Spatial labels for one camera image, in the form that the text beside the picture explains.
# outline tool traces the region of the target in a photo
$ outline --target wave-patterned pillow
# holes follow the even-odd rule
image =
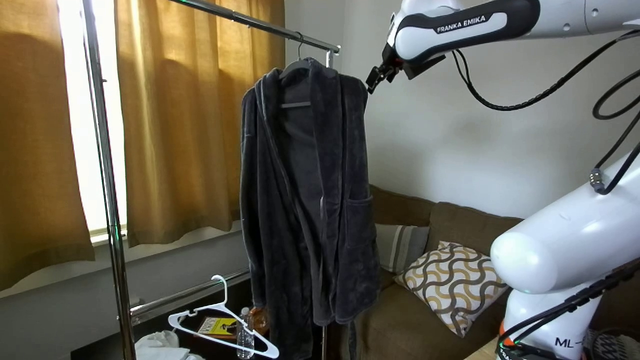
[[[507,290],[488,256],[445,241],[419,257],[395,280],[424,301],[461,338]]]

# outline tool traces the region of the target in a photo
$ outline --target brown couch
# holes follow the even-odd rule
[[[371,191],[377,224],[430,227],[426,251],[444,240],[489,254],[493,240],[521,221],[387,192],[375,186]],[[496,337],[508,293],[492,304],[461,339],[425,303],[397,285],[391,273],[380,271],[378,302],[356,321],[359,360],[462,360]],[[637,304],[640,304],[640,276],[604,295],[591,327],[640,329]],[[328,358],[348,359],[346,328],[333,325],[329,336]]]

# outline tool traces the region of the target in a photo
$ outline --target clothing rack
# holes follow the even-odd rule
[[[333,57],[340,52],[339,45],[331,45],[326,42],[314,39],[276,26],[268,22],[237,13],[228,8],[208,3],[204,0],[170,0],[200,10],[211,15],[223,17],[249,28],[256,28],[268,33],[278,35],[311,45],[326,51],[326,66],[333,67]],[[104,208],[107,214],[107,233],[109,238],[109,253],[111,255],[111,269],[113,273],[113,284],[116,293],[116,305],[118,309],[118,322],[120,324],[120,335],[122,337],[122,352],[125,360],[136,360],[136,350],[133,339],[133,325],[140,322],[140,317],[149,314],[160,307],[174,304],[192,295],[196,295],[216,286],[218,281],[208,281],[176,294],[149,302],[133,308],[129,308],[129,287],[127,285],[127,272],[124,256],[124,243],[122,239],[122,228],[120,227],[120,217],[118,216],[118,201],[116,198],[115,177],[113,173],[113,160],[111,157],[111,146],[109,142],[109,128],[107,122],[107,112],[104,102],[104,89],[102,83],[102,68],[100,66],[100,52],[98,49],[98,36],[93,15],[92,0],[83,0],[83,15],[85,22],[84,29],[84,53],[89,74],[89,87],[93,106],[93,125],[95,127],[96,144],[98,147],[98,157],[100,161],[100,174],[102,176],[102,192],[104,195]],[[238,279],[248,274],[248,270],[243,270],[225,276],[227,281]],[[326,327],[322,331],[322,359],[326,359]]]

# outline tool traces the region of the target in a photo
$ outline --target white plastic hanger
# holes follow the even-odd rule
[[[220,275],[214,275],[213,277],[211,277],[211,280],[220,280],[225,285],[225,300],[223,302],[219,302],[217,304],[198,307],[198,308],[193,310],[193,313],[191,313],[191,312],[189,312],[189,310],[187,310],[187,311],[183,311],[181,313],[169,315],[169,325],[171,325],[174,329],[178,329],[178,330],[182,330],[184,332],[188,332],[189,334],[192,334],[194,336],[198,336],[199,338],[203,338],[205,340],[213,341],[215,343],[220,343],[222,345],[226,345],[228,347],[233,347],[233,348],[236,348],[236,349],[239,349],[239,350],[249,351],[249,352],[252,352],[254,354],[270,357],[272,359],[277,358],[280,355],[280,351],[278,350],[278,348],[274,344],[270,343],[269,340],[265,339],[255,329],[249,331],[247,324],[241,318],[239,318],[236,314],[234,314],[233,311],[227,309],[227,307],[226,307],[226,304],[227,304],[227,281],[225,280],[225,278],[220,276]],[[192,330],[189,330],[189,329],[185,329],[183,326],[181,326],[180,322],[182,321],[183,318],[185,318],[186,316],[188,316],[188,317],[196,316],[198,314],[198,311],[200,311],[200,310],[222,311],[225,314],[233,316],[237,320],[237,323],[238,324],[242,324],[242,326],[244,327],[244,329],[246,331],[248,331],[250,334],[252,334],[255,337],[257,337],[258,339],[262,340],[262,342],[264,342],[267,345],[267,350],[266,351],[259,351],[259,350],[255,350],[255,349],[252,349],[252,348],[241,347],[241,346],[239,346],[237,344],[234,344],[234,343],[228,343],[228,342],[220,340],[220,339],[216,339],[216,338],[212,338],[210,336],[199,334],[199,333],[197,333],[195,331],[192,331]]]

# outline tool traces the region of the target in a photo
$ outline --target curtain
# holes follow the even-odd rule
[[[218,0],[284,25],[284,0]],[[239,218],[241,100],[284,39],[169,0],[116,0],[130,246]]]
[[[93,260],[56,1],[0,1],[0,290]]]

